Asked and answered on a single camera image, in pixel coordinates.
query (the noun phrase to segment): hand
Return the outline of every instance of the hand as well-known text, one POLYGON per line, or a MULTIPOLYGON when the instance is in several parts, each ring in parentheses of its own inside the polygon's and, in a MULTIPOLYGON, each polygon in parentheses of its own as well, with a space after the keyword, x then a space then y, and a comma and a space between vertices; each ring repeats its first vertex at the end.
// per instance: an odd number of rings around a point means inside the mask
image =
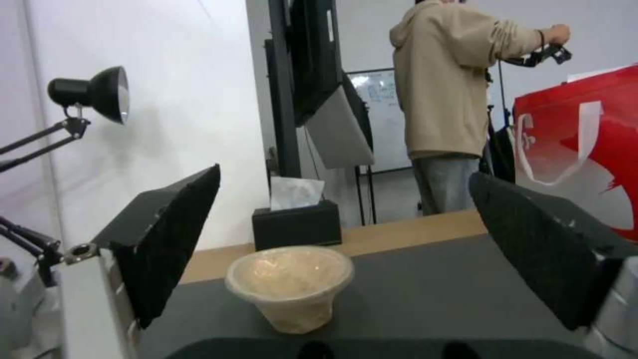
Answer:
POLYGON ((560 24, 554 25, 549 30, 549 43, 552 45, 561 45, 563 46, 569 41, 569 38, 572 36, 572 30, 569 26, 560 24))

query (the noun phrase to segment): monitor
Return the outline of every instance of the monitor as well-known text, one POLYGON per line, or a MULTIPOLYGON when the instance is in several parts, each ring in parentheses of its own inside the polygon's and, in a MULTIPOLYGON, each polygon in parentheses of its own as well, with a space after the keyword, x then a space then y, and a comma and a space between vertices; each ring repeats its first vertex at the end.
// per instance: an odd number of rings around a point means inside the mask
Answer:
POLYGON ((302 126, 343 80, 334 0, 294 0, 287 40, 295 122, 302 126))

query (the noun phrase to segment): table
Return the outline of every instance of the table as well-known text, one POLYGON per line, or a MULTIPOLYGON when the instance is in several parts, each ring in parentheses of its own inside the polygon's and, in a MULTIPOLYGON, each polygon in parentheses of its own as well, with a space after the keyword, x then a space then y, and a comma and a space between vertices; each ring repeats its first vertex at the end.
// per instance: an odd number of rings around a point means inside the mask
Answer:
MULTIPOLYGON (((333 321, 309 339, 550 339, 578 345, 486 234, 474 211, 345 231, 354 281, 333 321)), ((237 246, 194 256, 164 314, 143 333, 141 358, 208 338, 276 338, 254 306, 221 280, 237 246)))

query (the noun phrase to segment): tissue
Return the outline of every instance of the tissue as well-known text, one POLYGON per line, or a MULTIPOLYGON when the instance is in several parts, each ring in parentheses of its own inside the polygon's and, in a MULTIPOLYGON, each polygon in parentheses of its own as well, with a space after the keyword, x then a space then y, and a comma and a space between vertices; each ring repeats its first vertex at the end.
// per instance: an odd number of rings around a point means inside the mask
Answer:
POLYGON ((324 181, 272 177, 271 211, 316 206, 321 201, 324 181))

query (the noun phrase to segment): black lamp shade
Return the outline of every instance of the black lamp shade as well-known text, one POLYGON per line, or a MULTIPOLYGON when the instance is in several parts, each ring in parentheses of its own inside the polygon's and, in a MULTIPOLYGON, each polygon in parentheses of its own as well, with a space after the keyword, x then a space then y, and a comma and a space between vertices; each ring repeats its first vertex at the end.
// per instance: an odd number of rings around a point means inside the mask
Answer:
POLYGON ((74 105, 93 107, 116 123, 124 124, 128 118, 128 80, 121 66, 108 68, 90 81, 54 79, 48 84, 48 95, 65 108, 74 105))
POLYGON ((91 106, 106 118, 124 124, 128 117, 128 81, 121 66, 95 75, 89 83, 91 106))

